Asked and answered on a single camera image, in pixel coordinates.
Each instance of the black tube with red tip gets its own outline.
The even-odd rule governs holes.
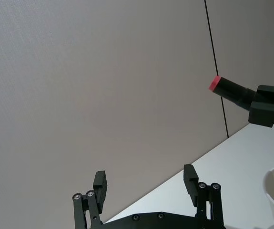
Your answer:
[[[256,92],[220,76],[216,76],[209,89],[219,96],[249,111]]]

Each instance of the cup rim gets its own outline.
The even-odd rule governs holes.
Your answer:
[[[269,199],[272,203],[274,203],[274,199],[271,197],[271,195],[269,195],[269,194],[267,193],[265,181],[266,181],[266,178],[267,178],[268,174],[271,173],[273,170],[274,170],[274,167],[273,167],[272,169],[268,170],[268,171],[266,172],[264,178],[263,178],[263,189],[264,189],[264,192],[265,192],[266,196],[268,197],[268,199]]]

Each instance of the bolt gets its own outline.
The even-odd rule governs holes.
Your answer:
[[[218,184],[213,184],[214,189],[220,189],[220,186]]]
[[[138,221],[140,219],[139,215],[133,215],[132,216],[133,221]]]
[[[79,199],[79,198],[81,198],[81,195],[80,195],[80,194],[76,194],[76,195],[74,195],[73,198],[74,198],[74,199]]]
[[[200,188],[205,188],[206,185],[205,185],[205,183],[199,183],[199,187],[200,187]]]
[[[159,213],[157,216],[159,219],[163,219],[164,218],[164,214],[163,213]]]
[[[92,197],[94,195],[94,192],[90,191],[87,193],[87,196]]]

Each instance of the black vertical line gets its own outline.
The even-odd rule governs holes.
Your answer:
[[[213,50],[213,56],[214,56],[214,63],[215,63],[216,74],[218,75],[218,68],[217,68],[217,62],[216,62],[216,56],[215,56],[215,49],[214,49],[214,45],[213,45],[213,38],[212,38],[212,32],[211,32],[211,26],[210,26],[210,20],[209,20],[208,7],[207,7],[207,1],[206,0],[204,0],[204,5],[205,5],[205,11],[207,13],[208,27],[209,27],[209,32],[210,32],[211,45],[212,45],[212,50]],[[222,97],[221,97],[221,101],[222,101],[223,118],[224,118],[224,124],[226,126],[227,138],[229,138],[226,113],[224,111],[224,105],[223,105],[223,98]]]

